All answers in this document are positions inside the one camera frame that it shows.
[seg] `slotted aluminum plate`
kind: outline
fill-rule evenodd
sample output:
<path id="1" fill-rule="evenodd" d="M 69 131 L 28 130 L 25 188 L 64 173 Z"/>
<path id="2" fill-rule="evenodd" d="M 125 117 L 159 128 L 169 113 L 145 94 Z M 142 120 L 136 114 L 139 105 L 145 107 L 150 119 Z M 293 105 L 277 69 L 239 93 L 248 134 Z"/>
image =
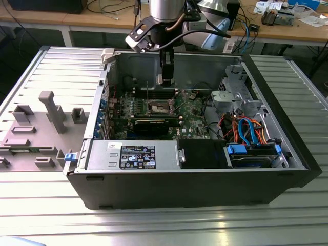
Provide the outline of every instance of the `slotted aluminum plate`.
<path id="1" fill-rule="evenodd" d="M 294 70 L 284 65 L 280 68 Z M 312 90 L 298 87 L 272 90 L 277 95 L 313 95 Z M 293 122 L 303 118 L 303 124 L 302 112 L 307 118 L 326 118 L 325 110 L 285 111 Z M 309 141 L 313 137 L 316 145 L 326 143 L 319 134 L 305 137 Z M 47 246 L 327 245 L 327 151 L 316 160 L 323 170 L 318 178 L 304 188 L 286 191 L 267 206 L 92 211 L 62 172 L 0 173 L 0 236 L 21 236 Z"/>
<path id="2" fill-rule="evenodd" d="M 328 102 L 293 61 L 251 55 L 318 163 L 328 157 Z"/>

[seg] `gray 3d printed part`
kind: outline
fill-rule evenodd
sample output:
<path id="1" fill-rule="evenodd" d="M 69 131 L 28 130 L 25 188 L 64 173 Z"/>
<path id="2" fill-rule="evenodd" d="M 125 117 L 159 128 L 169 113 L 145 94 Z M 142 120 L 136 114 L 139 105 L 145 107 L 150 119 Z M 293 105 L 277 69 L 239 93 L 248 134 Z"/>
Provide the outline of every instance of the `gray 3d printed part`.
<path id="1" fill-rule="evenodd" d="M 88 121 L 83 108 L 74 108 L 71 115 L 75 124 L 87 123 Z"/>
<path id="2" fill-rule="evenodd" d="M 39 168 L 43 167 L 55 167 L 55 163 L 51 157 L 37 157 L 34 162 Z"/>
<path id="3" fill-rule="evenodd" d="M 58 113 L 57 107 L 53 101 L 55 95 L 52 91 L 41 91 L 39 96 L 39 101 L 44 103 L 50 118 L 59 134 L 63 134 L 66 130 L 63 120 L 61 119 L 60 114 Z"/>

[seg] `power supply label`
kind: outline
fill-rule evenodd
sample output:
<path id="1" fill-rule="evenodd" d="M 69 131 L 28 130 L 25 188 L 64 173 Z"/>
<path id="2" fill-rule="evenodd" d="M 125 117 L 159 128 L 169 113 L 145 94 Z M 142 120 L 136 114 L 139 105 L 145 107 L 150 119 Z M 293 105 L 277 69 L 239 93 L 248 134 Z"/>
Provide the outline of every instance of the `power supply label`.
<path id="1" fill-rule="evenodd" d="M 119 167 L 121 169 L 155 169 L 155 146 L 122 146 Z"/>

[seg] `white label sticker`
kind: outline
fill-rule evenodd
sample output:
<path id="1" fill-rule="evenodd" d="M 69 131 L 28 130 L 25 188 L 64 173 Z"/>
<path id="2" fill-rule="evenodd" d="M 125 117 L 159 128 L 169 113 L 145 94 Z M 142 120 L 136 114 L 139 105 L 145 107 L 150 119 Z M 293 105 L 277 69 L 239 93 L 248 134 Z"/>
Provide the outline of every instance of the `white label sticker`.
<path id="1" fill-rule="evenodd" d="M 122 145 L 122 142 L 109 142 L 107 144 L 107 149 L 120 149 Z"/>
<path id="2" fill-rule="evenodd" d="M 18 153 L 18 152 L 30 152 L 29 150 L 10 150 L 11 152 L 15 152 L 15 153 Z"/>

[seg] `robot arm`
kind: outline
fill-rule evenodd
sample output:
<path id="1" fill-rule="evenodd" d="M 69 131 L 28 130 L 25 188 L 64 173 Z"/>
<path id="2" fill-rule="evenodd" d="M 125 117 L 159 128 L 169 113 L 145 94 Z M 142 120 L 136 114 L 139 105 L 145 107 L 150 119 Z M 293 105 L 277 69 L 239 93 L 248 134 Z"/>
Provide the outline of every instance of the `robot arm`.
<path id="1" fill-rule="evenodd" d="M 159 51 L 161 84 L 168 87 L 174 72 L 174 46 L 186 41 L 214 50 L 223 37 L 230 37 L 225 33 L 230 21 L 227 0 L 223 1 L 150 0 L 150 17 L 129 33 L 126 42 L 138 53 Z"/>

